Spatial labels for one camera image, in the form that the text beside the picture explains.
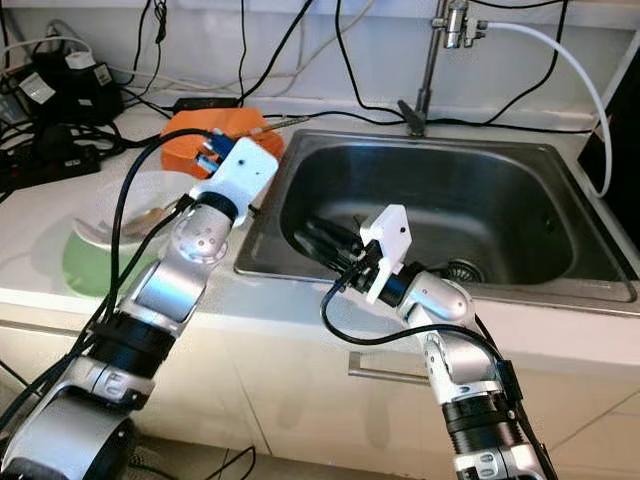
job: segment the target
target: orange container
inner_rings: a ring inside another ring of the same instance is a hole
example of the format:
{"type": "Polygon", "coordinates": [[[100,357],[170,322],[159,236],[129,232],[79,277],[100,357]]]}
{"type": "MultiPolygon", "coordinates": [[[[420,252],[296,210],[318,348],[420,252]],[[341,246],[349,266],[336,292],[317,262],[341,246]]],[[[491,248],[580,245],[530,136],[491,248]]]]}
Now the orange container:
{"type": "MultiPolygon", "coordinates": [[[[183,128],[213,130],[219,128],[225,135],[233,137],[247,130],[265,127],[267,122],[257,108],[211,108],[178,112],[169,120],[162,135],[183,128]]],[[[284,153],[284,140],[274,132],[252,135],[251,138],[277,159],[284,153]]],[[[195,157],[207,153],[202,144],[205,139],[199,135],[178,137],[162,146],[162,167],[165,170],[186,172],[197,178],[207,178],[209,173],[200,168],[195,157]]]]}

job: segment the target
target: sink basin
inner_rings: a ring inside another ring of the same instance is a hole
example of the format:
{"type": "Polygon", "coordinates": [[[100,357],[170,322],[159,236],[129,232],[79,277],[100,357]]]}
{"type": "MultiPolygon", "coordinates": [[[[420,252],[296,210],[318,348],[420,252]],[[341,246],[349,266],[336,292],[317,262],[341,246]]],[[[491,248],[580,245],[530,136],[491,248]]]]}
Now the sink basin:
{"type": "Polygon", "coordinates": [[[399,203],[413,237],[407,262],[446,267],[474,297],[637,310],[635,276],[553,147],[303,130],[283,162],[236,260],[241,273],[331,281],[296,241],[305,221],[357,232],[399,203]]]}

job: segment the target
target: tile floor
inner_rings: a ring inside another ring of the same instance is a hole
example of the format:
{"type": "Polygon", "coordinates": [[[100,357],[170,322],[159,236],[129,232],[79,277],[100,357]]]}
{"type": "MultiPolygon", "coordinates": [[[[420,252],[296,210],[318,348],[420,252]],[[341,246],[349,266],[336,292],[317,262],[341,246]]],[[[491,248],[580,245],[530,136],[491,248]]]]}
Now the tile floor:
{"type": "MultiPolygon", "coordinates": [[[[180,480],[204,480],[225,461],[227,451],[222,448],[174,442],[159,438],[144,438],[141,446],[144,460],[180,480]]],[[[237,452],[230,451],[227,460],[237,452]]],[[[212,480],[239,480],[251,463],[251,455],[229,466],[222,476],[212,480]]],[[[156,480],[159,476],[142,476],[130,472],[130,480],[156,480]]],[[[256,465],[247,480],[399,480],[400,477],[345,468],[315,465],[258,455],[256,465]]]]}

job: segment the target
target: cabinet handle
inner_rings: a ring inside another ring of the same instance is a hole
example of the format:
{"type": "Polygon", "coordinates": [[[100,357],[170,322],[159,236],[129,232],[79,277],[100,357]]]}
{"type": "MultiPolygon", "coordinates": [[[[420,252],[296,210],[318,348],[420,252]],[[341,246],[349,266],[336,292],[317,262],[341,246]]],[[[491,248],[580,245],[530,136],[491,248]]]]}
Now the cabinet handle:
{"type": "Polygon", "coordinates": [[[350,377],[372,378],[375,380],[386,380],[388,382],[409,383],[411,385],[429,386],[429,379],[422,375],[411,375],[409,373],[389,372],[387,370],[376,370],[373,368],[363,368],[360,366],[362,354],[360,352],[349,352],[350,377]]]}

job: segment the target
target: drain strainer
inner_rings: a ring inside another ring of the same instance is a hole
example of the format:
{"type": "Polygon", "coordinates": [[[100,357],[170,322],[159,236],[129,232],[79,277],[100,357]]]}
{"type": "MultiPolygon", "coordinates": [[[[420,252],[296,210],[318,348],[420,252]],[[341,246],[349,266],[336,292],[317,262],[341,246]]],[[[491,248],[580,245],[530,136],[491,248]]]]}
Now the drain strainer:
{"type": "Polygon", "coordinates": [[[478,267],[466,260],[450,260],[443,272],[443,277],[453,282],[482,283],[484,275],[478,267]]]}

